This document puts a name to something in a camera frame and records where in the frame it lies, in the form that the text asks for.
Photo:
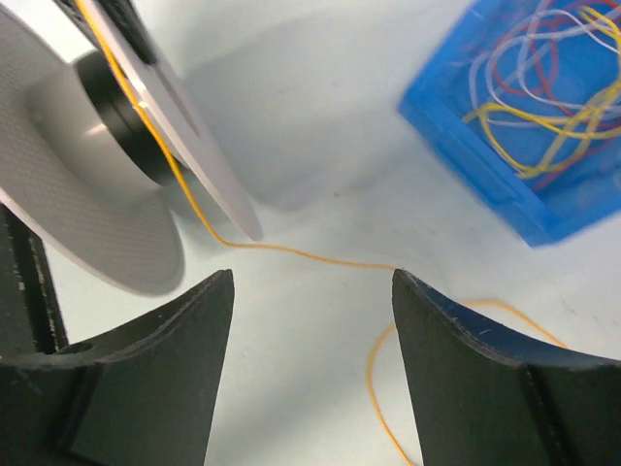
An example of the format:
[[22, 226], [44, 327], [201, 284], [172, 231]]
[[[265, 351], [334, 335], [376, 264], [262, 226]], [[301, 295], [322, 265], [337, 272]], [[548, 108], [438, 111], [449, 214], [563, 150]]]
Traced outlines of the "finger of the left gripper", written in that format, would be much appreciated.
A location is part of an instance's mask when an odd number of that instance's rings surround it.
[[67, 334], [42, 240], [1, 207], [1, 355], [55, 353]]

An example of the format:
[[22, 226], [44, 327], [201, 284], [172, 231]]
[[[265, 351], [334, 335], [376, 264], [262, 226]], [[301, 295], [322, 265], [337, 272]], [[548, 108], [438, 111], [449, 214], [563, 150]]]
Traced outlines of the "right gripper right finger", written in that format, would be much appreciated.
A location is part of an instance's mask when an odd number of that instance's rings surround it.
[[620, 364], [460, 305], [405, 270], [392, 307], [427, 465], [616, 465]]

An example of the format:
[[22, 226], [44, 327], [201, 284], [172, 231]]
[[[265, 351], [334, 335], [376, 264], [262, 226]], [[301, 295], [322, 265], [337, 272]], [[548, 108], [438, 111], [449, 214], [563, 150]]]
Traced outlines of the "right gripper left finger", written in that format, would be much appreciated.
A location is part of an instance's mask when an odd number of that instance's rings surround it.
[[219, 271], [97, 337], [4, 361], [2, 463], [203, 464], [234, 297]]

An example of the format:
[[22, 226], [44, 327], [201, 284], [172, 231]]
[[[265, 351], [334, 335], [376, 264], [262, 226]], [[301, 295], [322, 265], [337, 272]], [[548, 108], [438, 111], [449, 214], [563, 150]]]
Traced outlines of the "grey cable spool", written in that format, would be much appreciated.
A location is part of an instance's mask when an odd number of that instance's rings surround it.
[[250, 197], [129, 1], [63, 1], [93, 45], [66, 62], [1, 13], [1, 200], [89, 273], [144, 295], [185, 270], [161, 192], [173, 168], [195, 177], [258, 240]]

